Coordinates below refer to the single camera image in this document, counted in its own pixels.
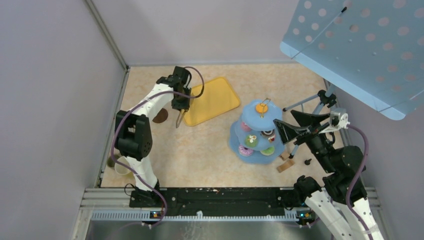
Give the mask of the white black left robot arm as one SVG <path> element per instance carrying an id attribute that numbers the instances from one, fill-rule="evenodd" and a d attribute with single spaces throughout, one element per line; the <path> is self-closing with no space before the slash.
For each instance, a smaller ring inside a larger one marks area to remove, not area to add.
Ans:
<path id="1" fill-rule="evenodd" d="M 191 79 L 188 67 L 176 66 L 171 75 L 160 77 L 137 105 L 128 111 L 120 110 L 115 116 L 113 149 L 126 158 L 127 163 L 122 167 L 134 175 L 135 190 L 149 207 L 156 206 L 161 198 L 158 178 L 150 161 L 153 147 L 151 122 L 167 104 L 181 114 L 189 110 L 193 96 L 187 83 Z"/>

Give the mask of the purple frosted donut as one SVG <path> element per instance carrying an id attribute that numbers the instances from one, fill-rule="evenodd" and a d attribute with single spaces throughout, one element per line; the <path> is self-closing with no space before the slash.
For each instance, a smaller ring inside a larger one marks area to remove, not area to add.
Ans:
<path id="1" fill-rule="evenodd" d="M 248 147 L 244 147 L 243 145 L 240 145 L 238 147 L 238 152 L 241 156 L 249 157 L 254 153 L 254 150 Z"/>

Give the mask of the green frosted donut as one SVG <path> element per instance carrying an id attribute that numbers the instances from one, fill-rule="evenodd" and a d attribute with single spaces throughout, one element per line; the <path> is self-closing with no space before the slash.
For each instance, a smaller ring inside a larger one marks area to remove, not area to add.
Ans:
<path id="1" fill-rule="evenodd" d="M 264 150 L 261 150 L 260 153 L 264 156 L 270 156 L 275 152 L 275 147 L 274 146 L 270 146 Z"/>

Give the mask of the round orange biscuit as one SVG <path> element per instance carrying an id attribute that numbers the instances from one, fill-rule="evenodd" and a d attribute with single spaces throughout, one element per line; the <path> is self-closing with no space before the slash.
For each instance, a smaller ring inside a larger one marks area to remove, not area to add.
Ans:
<path id="1" fill-rule="evenodd" d="M 266 103 L 258 103 L 256 106 L 255 106 L 255 111 L 258 113 L 258 114 L 261 114 L 261 115 L 263 115 L 263 114 L 265 114 L 267 111 L 268 111 L 268 105 L 266 104 Z"/>

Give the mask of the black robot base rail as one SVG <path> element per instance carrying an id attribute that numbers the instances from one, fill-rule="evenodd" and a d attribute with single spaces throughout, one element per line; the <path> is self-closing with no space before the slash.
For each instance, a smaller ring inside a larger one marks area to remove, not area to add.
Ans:
<path id="1" fill-rule="evenodd" d="M 129 207 L 158 208 L 167 217 L 265 217 L 283 216 L 305 207 L 292 188 L 284 187 L 168 187 L 158 192 L 134 189 Z"/>

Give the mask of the metal food tongs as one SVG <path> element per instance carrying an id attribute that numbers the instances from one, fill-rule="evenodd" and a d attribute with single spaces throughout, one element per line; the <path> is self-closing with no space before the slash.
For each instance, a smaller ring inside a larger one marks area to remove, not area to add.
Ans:
<path id="1" fill-rule="evenodd" d="M 181 109 L 178 113 L 177 119 L 175 121 L 175 128 L 178 129 L 181 125 L 181 122 L 184 119 L 184 115 L 186 114 L 186 110 L 185 109 Z"/>

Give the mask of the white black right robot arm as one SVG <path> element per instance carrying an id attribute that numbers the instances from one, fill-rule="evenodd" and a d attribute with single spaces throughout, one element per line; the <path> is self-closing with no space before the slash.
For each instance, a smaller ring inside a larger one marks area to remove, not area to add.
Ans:
<path id="1" fill-rule="evenodd" d="M 336 240 L 384 239 L 360 180 L 369 150 L 365 134 L 358 130 L 364 141 L 364 149 L 355 145 L 334 148 L 327 134 L 351 127 L 345 109 L 335 108 L 326 114 L 297 110 L 290 113 L 297 126 L 283 120 L 273 120 L 281 141 L 284 144 L 306 144 L 328 176 L 322 179 L 324 187 L 320 187 L 310 176 L 300 176 L 293 190 L 281 198 L 282 206 L 307 206 Z"/>

